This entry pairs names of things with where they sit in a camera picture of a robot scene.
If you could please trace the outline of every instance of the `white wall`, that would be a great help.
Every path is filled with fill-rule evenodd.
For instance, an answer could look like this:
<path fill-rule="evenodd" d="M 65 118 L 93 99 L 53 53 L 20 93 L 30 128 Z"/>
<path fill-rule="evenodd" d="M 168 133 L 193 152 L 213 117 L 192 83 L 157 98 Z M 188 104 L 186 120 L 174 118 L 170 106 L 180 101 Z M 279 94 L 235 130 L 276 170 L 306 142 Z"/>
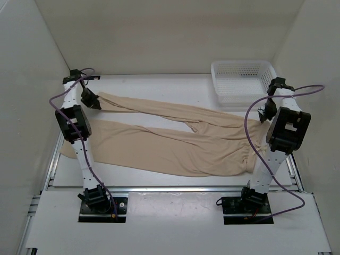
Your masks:
<path fill-rule="evenodd" d="M 210 73 L 270 60 L 303 0 L 36 0 L 69 67 L 101 74 Z"/>
<path fill-rule="evenodd" d="M 0 10 L 0 254 L 15 254 L 58 135 L 48 98 L 68 74 L 33 0 Z"/>
<path fill-rule="evenodd" d="M 305 189 L 315 194 L 332 250 L 340 254 L 340 2 L 306 0 L 274 66 L 289 85 L 327 86 L 299 99 L 312 120 L 294 155 Z"/>

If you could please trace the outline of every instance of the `white plastic basket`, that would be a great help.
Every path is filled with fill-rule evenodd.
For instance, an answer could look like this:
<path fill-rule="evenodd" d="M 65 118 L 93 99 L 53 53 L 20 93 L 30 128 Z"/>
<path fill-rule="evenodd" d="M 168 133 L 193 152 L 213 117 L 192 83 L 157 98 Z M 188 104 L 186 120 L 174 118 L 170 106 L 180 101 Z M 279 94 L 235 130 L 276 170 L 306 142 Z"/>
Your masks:
<path fill-rule="evenodd" d="M 249 106 L 267 95 L 276 77 L 268 61 L 216 61 L 211 64 L 211 75 L 218 101 L 224 106 Z"/>

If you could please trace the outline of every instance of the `fabric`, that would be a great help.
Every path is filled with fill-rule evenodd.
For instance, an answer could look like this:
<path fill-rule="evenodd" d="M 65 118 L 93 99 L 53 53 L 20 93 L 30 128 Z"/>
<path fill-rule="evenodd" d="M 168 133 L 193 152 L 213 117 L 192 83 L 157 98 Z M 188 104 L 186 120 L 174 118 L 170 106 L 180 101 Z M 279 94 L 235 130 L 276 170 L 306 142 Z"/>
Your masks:
<path fill-rule="evenodd" d="M 147 113 L 184 122 L 194 133 L 91 120 L 96 162 L 179 176 L 232 176 L 252 172 L 256 155 L 244 132 L 244 118 L 189 105 L 98 94 L 102 110 Z M 258 149 L 269 123 L 248 120 Z M 65 142 L 61 153 L 76 158 Z"/>

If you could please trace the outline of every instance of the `black mounting plate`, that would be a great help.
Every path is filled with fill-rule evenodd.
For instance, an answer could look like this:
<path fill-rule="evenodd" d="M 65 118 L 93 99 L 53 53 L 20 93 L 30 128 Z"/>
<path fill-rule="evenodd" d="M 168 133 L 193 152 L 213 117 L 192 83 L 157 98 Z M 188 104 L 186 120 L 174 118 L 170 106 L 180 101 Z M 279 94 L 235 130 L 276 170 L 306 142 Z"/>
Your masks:
<path fill-rule="evenodd" d="M 127 197 L 114 197 L 118 218 L 115 219 L 111 216 L 112 211 L 109 210 L 106 213 L 98 212 L 96 209 L 90 209 L 84 201 L 81 202 L 78 222 L 92 222 L 92 223 L 125 223 L 126 212 L 128 210 L 128 198 Z"/>
<path fill-rule="evenodd" d="M 257 224 L 260 219 L 271 214 L 268 198 L 265 204 L 259 209 L 257 215 L 250 218 L 251 213 L 244 210 L 241 203 L 241 197 L 222 197 L 222 209 L 224 225 L 246 225 Z M 260 221 L 258 224 L 273 224 L 273 218 L 268 218 Z"/>

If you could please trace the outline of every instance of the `tan garment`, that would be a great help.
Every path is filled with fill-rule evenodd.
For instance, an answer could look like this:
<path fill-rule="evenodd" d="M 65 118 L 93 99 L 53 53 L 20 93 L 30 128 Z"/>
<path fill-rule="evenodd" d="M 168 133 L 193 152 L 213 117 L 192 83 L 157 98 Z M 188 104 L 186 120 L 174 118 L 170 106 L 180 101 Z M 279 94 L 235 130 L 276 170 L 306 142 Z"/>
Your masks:
<path fill-rule="evenodd" d="M 189 105 L 102 92 L 98 95 L 105 111 L 158 115 L 184 122 L 194 133 L 91 120 L 90 139 L 96 162 L 194 177 L 253 171 L 256 156 L 245 136 L 242 117 Z M 268 127 L 268 122 L 248 120 L 250 136 L 258 148 Z M 75 158 L 68 142 L 61 153 Z"/>

